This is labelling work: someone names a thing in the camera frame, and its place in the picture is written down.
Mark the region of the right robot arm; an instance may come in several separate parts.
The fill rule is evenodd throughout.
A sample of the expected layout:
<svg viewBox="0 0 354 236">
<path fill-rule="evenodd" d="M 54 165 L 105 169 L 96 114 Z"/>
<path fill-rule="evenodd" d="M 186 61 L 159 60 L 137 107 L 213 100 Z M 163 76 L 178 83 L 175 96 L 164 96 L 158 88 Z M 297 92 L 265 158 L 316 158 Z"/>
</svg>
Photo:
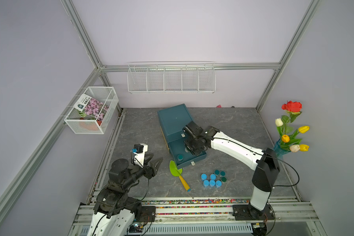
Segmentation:
<svg viewBox="0 0 354 236">
<path fill-rule="evenodd" d="M 208 148 L 215 149 L 235 158 L 254 171 L 252 177 L 254 188 L 248 209 L 250 212 L 263 212 L 280 173 L 274 150 L 251 147 L 213 126 L 203 129 L 195 122 L 187 124 L 183 131 L 187 134 L 185 146 L 192 154 L 200 154 Z"/>
</svg>

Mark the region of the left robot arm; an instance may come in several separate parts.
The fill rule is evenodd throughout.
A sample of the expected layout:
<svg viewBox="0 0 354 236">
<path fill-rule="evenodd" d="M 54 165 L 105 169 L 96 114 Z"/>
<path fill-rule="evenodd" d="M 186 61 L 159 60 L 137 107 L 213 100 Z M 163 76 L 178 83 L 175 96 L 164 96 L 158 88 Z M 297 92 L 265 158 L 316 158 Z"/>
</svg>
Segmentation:
<svg viewBox="0 0 354 236">
<path fill-rule="evenodd" d="M 108 183 L 99 192 L 93 207 L 89 236 L 124 236 L 135 223 L 145 223 L 145 226 L 151 227 L 156 208 L 143 207 L 145 197 L 136 199 L 128 194 L 132 187 L 139 184 L 140 178 L 150 180 L 157 175 L 163 158 L 152 158 L 152 153 L 146 154 L 143 166 L 131 166 L 124 158 L 112 163 Z"/>
</svg>

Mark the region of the teal drawer cabinet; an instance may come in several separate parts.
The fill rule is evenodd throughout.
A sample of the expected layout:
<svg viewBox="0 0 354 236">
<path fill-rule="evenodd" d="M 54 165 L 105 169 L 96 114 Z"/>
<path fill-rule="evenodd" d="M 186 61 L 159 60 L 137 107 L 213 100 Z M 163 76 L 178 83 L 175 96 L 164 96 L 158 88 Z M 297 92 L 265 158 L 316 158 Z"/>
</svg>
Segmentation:
<svg viewBox="0 0 354 236">
<path fill-rule="evenodd" d="M 159 110 L 157 114 L 167 143 L 186 137 L 183 128 L 193 121 L 193 118 L 185 104 Z"/>
</svg>

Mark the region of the blue paint can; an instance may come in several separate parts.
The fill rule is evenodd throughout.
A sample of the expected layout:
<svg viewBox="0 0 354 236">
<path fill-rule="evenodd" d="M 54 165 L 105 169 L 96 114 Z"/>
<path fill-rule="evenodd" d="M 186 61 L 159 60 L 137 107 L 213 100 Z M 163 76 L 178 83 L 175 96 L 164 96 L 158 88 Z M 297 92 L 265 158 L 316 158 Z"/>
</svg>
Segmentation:
<svg viewBox="0 0 354 236">
<path fill-rule="evenodd" d="M 209 181 L 209 186 L 210 187 L 214 187 L 216 185 L 216 181 L 215 180 L 210 180 Z"/>
<path fill-rule="evenodd" d="M 204 180 L 203 181 L 203 186 L 204 187 L 209 187 L 209 181 L 208 180 Z"/>
<path fill-rule="evenodd" d="M 222 181 L 217 180 L 217 181 L 215 182 L 215 186 L 216 186 L 217 188 L 220 188 L 220 187 L 222 186 Z"/>
<path fill-rule="evenodd" d="M 210 179 L 213 180 L 213 181 L 215 181 L 215 180 L 216 180 L 216 175 L 215 175 L 215 174 L 211 174 L 211 175 L 210 175 Z"/>
<path fill-rule="evenodd" d="M 206 174 L 201 174 L 201 180 L 204 181 L 207 179 L 207 175 Z"/>
</svg>

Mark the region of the purple flower seed packet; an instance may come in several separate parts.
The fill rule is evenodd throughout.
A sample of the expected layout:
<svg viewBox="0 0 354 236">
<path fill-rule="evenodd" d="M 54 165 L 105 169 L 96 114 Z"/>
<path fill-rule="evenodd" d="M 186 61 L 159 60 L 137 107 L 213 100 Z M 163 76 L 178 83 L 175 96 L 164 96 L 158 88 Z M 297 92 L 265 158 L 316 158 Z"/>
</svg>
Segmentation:
<svg viewBox="0 0 354 236">
<path fill-rule="evenodd" d="M 77 110 L 82 118 L 100 122 L 104 120 L 104 117 L 109 110 L 108 105 L 86 94 L 83 94 L 78 98 L 73 105 L 73 108 Z"/>
</svg>

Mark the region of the teal glass vase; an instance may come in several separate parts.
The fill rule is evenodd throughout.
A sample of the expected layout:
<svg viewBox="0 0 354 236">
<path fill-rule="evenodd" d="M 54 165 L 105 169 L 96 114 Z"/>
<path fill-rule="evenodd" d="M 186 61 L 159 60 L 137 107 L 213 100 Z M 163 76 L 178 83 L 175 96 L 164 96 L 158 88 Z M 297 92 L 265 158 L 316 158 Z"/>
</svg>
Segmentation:
<svg viewBox="0 0 354 236">
<path fill-rule="evenodd" d="M 275 143 L 273 150 L 275 152 L 276 157 L 281 159 L 282 156 L 285 155 L 285 154 L 288 154 L 289 151 L 282 149 L 280 145 L 281 145 L 281 140 L 278 140 Z"/>
</svg>

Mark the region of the artificial flower bouquet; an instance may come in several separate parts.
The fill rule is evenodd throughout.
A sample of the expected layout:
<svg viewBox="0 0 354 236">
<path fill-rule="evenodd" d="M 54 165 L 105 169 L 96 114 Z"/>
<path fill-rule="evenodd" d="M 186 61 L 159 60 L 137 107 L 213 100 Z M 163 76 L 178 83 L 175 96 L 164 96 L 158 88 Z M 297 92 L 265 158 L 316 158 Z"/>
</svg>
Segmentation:
<svg viewBox="0 0 354 236">
<path fill-rule="evenodd" d="M 276 130 L 281 140 L 281 148 L 292 153 L 307 152 L 310 146 L 302 144 L 302 138 L 298 135 L 305 134 L 310 130 L 309 126 L 293 127 L 293 122 L 302 114 L 302 104 L 300 102 L 288 101 L 282 104 L 281 109 L 286 112 L 275 120 Z"/>
</svg>

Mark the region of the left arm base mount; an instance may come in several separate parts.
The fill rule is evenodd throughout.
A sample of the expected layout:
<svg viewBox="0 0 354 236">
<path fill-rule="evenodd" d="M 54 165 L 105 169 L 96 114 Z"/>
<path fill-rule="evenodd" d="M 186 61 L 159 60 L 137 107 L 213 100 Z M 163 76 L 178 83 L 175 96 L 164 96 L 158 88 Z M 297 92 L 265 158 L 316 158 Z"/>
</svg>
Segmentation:
<svg viewBox="0 0 354 236">
<path fill-rule="evenodd" d="M 133 222 L 154 222 L 156 216 L 156 207 L 142 206 L 141 203 L 136 203 L 125 207 L 134 216 Z"/>
</svg>

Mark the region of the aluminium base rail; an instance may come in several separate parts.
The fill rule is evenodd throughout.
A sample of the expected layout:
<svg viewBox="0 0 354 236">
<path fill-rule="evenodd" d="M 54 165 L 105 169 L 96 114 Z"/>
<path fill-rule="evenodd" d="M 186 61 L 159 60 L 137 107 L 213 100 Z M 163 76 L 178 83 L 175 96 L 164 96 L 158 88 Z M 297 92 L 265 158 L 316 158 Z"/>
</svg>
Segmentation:
<svg viewBox="0 0 354 236">
<path fill-rule="evenodd" d="M 308 236 L 324 236 L 326 231 L 310 202 L 293 197 L 276 197 L 268 200 L 275 219 L 267 221 L 236 221 L 233 205 L 247 205 L 244 197 L 147 197 L 142 206 L 155 206 L 156 216 L 151 227 L 135 223 L 127 230 L 128 236 L 171 234 L 238 234 L 257 236 L 279 235 L 283 230 L 296 230 Z M 94 204 L 78 208 L 71 236 L 88 236 Z"/>
</svg>

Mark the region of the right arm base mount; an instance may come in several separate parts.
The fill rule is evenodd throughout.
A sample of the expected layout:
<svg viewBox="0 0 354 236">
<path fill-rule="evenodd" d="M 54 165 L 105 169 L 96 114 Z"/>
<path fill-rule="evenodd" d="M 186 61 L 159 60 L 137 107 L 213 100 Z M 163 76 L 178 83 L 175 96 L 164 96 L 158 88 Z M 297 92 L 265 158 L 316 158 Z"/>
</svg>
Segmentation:
<svg viewBox="0 0 354 236">
<path fill-rule="evenodd" d="M 267 221 L 274 220 L 275 214 L 270 204 L 266 204 L 263 210 L 258 210 L 251 206 L 247 205 L 233 205 L 233 214 L 236 221 Z"/>
</svg>

